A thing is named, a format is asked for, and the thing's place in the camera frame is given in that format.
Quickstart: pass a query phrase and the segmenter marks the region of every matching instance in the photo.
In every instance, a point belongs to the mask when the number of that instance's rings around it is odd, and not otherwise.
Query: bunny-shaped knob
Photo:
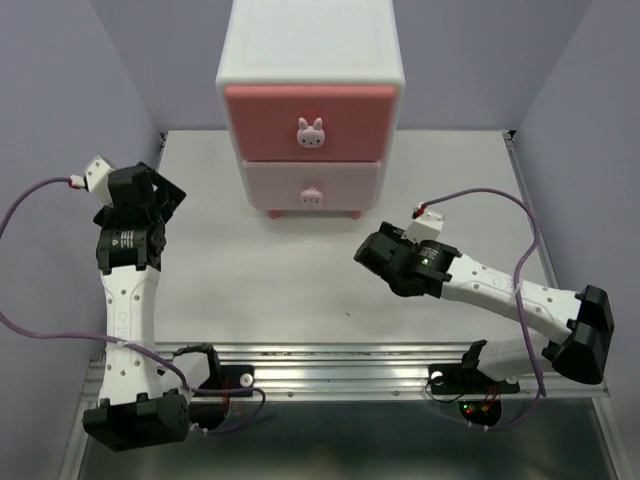
[[[305,148],[318,148],[324,143],[324,130],[322,129],[322,118],[314,120],[313,126],[309,126],[303,117],[298,119],[298,133],[296,138],[298,143]]]

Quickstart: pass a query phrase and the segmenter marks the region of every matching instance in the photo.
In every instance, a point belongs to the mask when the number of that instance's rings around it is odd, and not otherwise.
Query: white table
[[[406,227],[419,201],[485,186],[519,196],[501,132],[398,132],[380,204],[354,221],[277,220],[247,202],[226,131],[172,131],[160,172],[187,192],[167,225],[157,293],[159,343],[470,342],[519,335],[514,323],[432,298],[396,297],[353,261],[367,235]],[[434,207],[439,240],[511,272],[531,242],[525,214],[492,195]],[[544,283],[533,255],[524,277]]]

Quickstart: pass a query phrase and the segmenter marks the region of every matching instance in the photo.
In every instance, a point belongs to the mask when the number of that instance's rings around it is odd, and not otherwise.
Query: cabinet top
[[[216,84],[403,86],[392,0],[234,0]]]

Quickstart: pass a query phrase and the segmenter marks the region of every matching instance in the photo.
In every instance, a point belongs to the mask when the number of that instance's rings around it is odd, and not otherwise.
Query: drawer
[[[224,96],[243,160],[375,162],[395,128],[393,86],[231,85]]]
[[[362,211],[375,206],[381,162],[242,162],[258,210]]]

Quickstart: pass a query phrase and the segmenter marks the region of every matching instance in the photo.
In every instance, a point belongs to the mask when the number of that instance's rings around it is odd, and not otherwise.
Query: black wire
[[[465,395],[467,395],[466,393],[461,393],[460,395],[458,395],[457,397],[454,398],[450,398],[449,400],[441,400],[439,398],[434,397],[431,392],[429,392],[429,387],[431,386],[431,381],[427,382],[427,385],[424,387],[424,391],[427,395],[429,395],[429,398],[431,400],[433,400],[434,402],[438,402],[438,403],[442,403],[442,404],[448,404],[448,403],[453,403],[453,402],[457,402],[458,400],[460,400],[462,397],[464,397]]]

